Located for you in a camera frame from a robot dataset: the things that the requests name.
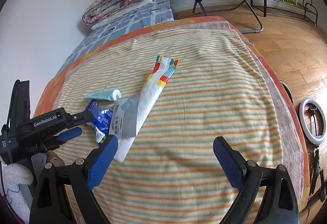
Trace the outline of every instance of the colorful packaging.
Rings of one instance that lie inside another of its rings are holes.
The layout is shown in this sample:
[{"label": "colorful packaging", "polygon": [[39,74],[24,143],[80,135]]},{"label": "colorful packaging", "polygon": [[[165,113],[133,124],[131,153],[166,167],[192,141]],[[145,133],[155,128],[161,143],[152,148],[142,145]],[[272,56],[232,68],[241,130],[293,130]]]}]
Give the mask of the colorful packaging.
[{"label": "colorful packaging", "polygon": [[86,125],[94,129],[95,140],[98,145],[101,145],[109,134],[109,125],[112,118],[111,109],[102,109],[96,103],[96,100],[91,100],[87,105],[86,110],[93,114],[93,120]]},{"label": "colorful packaging", "polygon": [[[178,60],[176,59],[158,55],[153,71],[144,84],[141,93],[138,94],[138,97],[134,95],[128,99],[118,100],[115,104],[110,134],[114,134],[118,138],[118,151],[114,157],[116,161],[120,163],[124,161],[153,105],[175,72],[177,64]],[[122,116],[124,118],[122,124],[129,124],[126,130],[120,130]]]}]

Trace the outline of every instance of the wooden floor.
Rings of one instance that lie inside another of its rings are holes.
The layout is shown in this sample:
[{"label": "wooden floor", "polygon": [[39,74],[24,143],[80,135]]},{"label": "wooden floor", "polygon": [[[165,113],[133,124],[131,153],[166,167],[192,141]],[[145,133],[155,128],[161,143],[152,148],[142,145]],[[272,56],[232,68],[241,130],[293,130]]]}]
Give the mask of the wooden floor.
[{"label": "wooden floor", "polygon": [[[191,10],[178,12],[179,18],[193,15]],[[229,12],[216,12],[228,20],[238,30],[258,27],[253,14],[246,7]],[[313,24],[296,18],[276,14],[261,17],[264,31],[258,34],[247,34],[259,52],[265,57],[279,79],[283,80],[292,93],[294,105],[298,112],[300,102],[311,97],[318,101],[327,114],[327,35],[320,29],[313,29]],[[314,133],[313,119],[310,127]],[[320,166],[327,176],[327,141],[319,147]],[[312,155],[313,146],[307,143]],[[316,190],[320,187],[317,181]],[[323,204],[318,202],[308,212],[300,215],[301,224],[310,223]]]}]

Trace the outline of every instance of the screw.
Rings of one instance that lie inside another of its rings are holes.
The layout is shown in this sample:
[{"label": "screw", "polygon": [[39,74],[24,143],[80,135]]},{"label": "screw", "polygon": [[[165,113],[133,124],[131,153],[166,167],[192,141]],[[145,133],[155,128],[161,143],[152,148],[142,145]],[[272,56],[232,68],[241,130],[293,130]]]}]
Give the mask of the screw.
[{"label": "screw", "polygon": [[75,161],[75,163],[76,163],[77,165],[82,165],[82,164],[84,163],[84,159],[77,159],[77,160]]},{"label": "screw", "polygon": [[247,164],[250,166],[250,167],[255,167],[255,162],[253,160],[248,160],[247,161]]},{"label": "screw", "polygon": [[50,169],[52,167],[52,163],[48,162],[47,164],[45,164],[44,168],[46,169]]},{"label": "screw", "polygon": [[284,165],[278,165],[278,168],[281,170],[281,171],[285,171],[286,170],[286,167]]}]

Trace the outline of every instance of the clothing rack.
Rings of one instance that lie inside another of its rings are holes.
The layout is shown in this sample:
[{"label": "clothing rack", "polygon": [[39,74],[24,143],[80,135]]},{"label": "clothing rack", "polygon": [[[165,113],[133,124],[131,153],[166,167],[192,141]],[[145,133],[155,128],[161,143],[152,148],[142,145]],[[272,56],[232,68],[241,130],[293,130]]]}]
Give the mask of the clothing rack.
[{"label": "clothing rack", "polygon": [[[263,12],[264,13],[264,17],[266,17],[266,13],[284,15],[284,16],[294,17],[294,18],[298,18],[298,19],[302,19],[302,20],[311,22],[311,23],[313,23],[315,25],[314,28],[317,27],[318,10],[317,10],[317,8],[315,8],[315,6],[313,6],[313,0],[311,0],[311,3],[310,2],[305,3],[305,0],[302,0],[302,3],[299,3],[298,2],[297,6],[296,5],[293,5],[291,3],[288,3],[288,2],[280,1],[280,0],[272,0],[272,1],[277,1],[277,2],[280,2],[280,3],[284,3],[284,4],[289,5],[289,6],[294,6],[294,7],[298,8],[298,9],[300,9],[300,10],[303,10],[304,11],[303,14],[299,14],[297,12],[293,12],[293,11],[285,10],[285,9],[280,9],[280,8],[276,8],[276,7],[268,7],[267,6],[267,0],[264,0],[264,1],[265,1],[264,2],[264,6],[254,6],[253,5],[253,0],[250,0],[251,7],[252,8],[256,8],[259,11]],[[315,15],[316,16],[315,21],[311,20],[307,16],[307,13],[310,13],[310,14]]]}]

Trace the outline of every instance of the striped blanket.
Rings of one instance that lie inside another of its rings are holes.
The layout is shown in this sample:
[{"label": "striped blanket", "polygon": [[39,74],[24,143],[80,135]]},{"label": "striped blanket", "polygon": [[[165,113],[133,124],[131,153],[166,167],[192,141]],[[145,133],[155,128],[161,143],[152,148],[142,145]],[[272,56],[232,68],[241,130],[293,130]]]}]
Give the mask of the striped blanket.
[{"label": "striped blanket", "polygon": [[[94,88],[116,87],[124,97],[140,92],[158,54],[178,58],[179,65],[125,161],[111,163],[94,194],[111,223],[219,222],[237,190],[213,154],[216,136],[261,166],[283,160],[269,90],[236,31],[156,31],[91,54],[66,75],[54,107],[81,111]],[[57,154],[70,164],[95,147],[93,131],[84,127]],[[71,189],[67,192],[77,210]],[[260,190],[248,223],[262,196]]]}]

